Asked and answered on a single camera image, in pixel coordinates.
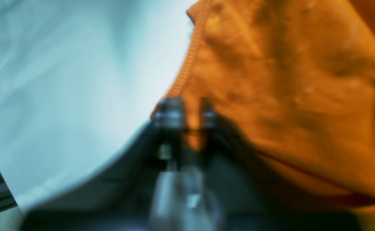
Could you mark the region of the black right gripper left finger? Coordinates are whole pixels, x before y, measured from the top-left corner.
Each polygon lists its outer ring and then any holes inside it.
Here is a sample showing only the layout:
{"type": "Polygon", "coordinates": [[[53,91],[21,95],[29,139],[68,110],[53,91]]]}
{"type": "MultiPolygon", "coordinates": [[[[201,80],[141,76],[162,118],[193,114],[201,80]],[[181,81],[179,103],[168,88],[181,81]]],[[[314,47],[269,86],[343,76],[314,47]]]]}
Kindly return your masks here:
{"type": "Polygon", "coordinates": [[[186,127],[181,98],[165,98],[119,158],[78,187],[30,211],[20,231],[149,231],[155,180],[181,165],[186,127]]]}

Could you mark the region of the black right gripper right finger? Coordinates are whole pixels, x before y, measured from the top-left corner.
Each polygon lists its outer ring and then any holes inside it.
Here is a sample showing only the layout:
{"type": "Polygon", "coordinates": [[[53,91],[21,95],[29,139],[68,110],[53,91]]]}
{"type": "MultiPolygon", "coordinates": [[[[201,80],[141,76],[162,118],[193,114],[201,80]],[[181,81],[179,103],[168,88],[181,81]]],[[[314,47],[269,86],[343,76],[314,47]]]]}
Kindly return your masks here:
{"type": "Polygon", "coordinates": [[[358,220],[346,212],[286,209],[267,190],[278,182],[278,176],[251,155],[251,149],[208,98],[200,102],[200,126],[206,135],[202,161],[221,201],[227,231],[361,230],[358,220]]]}

